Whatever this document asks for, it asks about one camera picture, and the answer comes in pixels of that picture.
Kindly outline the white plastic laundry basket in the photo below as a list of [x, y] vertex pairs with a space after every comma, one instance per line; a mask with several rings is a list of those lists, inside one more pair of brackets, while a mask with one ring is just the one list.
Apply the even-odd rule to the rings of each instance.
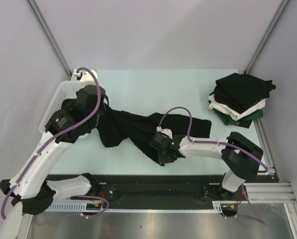
[[82, 86], [77, 80], [63, 81], [59, 84], [39, 124], [38, 131], [42, 135], [53, 113], [61, 109], [64, 100], [74, 100], [77, 97], [76, 92], [81, 88]]

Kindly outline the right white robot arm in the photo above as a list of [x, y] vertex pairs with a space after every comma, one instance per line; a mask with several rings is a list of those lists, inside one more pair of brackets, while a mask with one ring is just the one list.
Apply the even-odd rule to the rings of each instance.
[[215, 198], [224, 200], [232, 200], [243, 183], [257, 178], [263, 166], [263, 150], [237, 132], [223, 139], [193, 139], [188, 135], [171, 136], [169, 129], [163, 129], [155, 133], [149, 145], [158, 151], [163, 164], [197, 156], [225, 162], [229, 170], [214, 193]]

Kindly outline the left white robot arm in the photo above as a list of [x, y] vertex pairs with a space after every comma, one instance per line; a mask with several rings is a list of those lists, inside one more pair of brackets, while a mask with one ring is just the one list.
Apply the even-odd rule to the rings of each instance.
[[98, 126], [99, 117], [108, 111], [108, 96], [102, 87], [87, 85], [76, 92], [75, 99], [66, 99], [45, 126], [45, 132], [31, 158], [11, 179], [0, 182], [0, 190], [13, 206], [22, 204], [25, 214], [38, 215], [53, 202], [70, 197], [95, 198], [98, 180], [89, 173], [75, 178], [47, 180], [59, 158], [78, 140]]

